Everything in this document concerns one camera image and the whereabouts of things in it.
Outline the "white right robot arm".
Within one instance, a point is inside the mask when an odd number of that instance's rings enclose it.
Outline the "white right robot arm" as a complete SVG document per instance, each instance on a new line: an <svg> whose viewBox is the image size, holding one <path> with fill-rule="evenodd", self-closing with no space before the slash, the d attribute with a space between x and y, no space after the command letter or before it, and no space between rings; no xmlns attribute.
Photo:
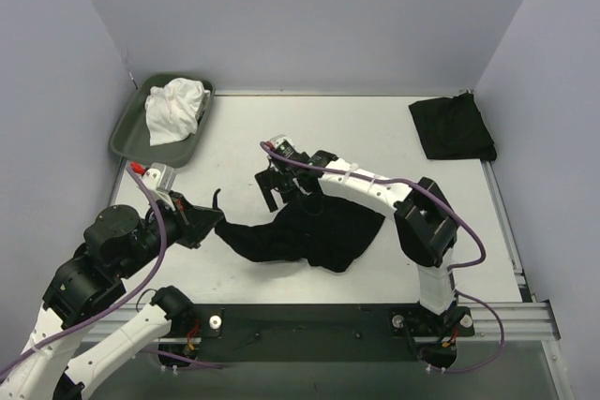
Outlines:
<svg viewBox="0 0 600 400"><path fill-rule="evenodd" d="M437 316L452 307L456 294L448 268L458 225L433 181L394 182L326 151L299 153L288 141L276 146L263 141L261 147L269 163L255 180L269 211L278 209L274 193L285 203L324 194L383 215L395 223L401 250L417 266L420 306Z"/></svg>

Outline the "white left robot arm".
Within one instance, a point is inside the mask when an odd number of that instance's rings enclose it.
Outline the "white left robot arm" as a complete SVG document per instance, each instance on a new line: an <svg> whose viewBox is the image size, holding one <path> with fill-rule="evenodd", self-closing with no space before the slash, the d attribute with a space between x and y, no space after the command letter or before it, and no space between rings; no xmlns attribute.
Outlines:
<svg viewBox="0 0 600 400"><path fill-rule="evenodd" d="M18 362L1 372L4 399L87 399L116 369L152 341L181 335L196 324L192 301L179 289L161 288L133 319L96 347L76 352L91 319L115 311L126 295L124 280L172 244L199 247L223 218L171 192L146 217L127 205L100 212L83 244L61 265L42 297L37 323Z"/></svg>

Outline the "grey plastic tray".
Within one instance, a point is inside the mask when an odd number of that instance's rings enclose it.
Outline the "grey plastic tray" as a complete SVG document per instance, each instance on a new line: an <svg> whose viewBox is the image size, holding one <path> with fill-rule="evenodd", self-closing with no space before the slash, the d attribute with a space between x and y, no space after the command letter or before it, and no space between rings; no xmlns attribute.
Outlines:
<svg viewBox="0 0 600 400"><path fill-rule="evenodd" d="M153 87L164 87L176 78L201 81L207 89L206 107L198 119L195 134L179 142L150 145L150 131L145 120L145 100ZM146 79L132 95L124 112L118 119L109 140L109 147L116 155L146 166L163 163L174 168L183 168L193 157L205 126L208 122L215 97L215 88L208 80L190 73L157 73Z"/></svg>

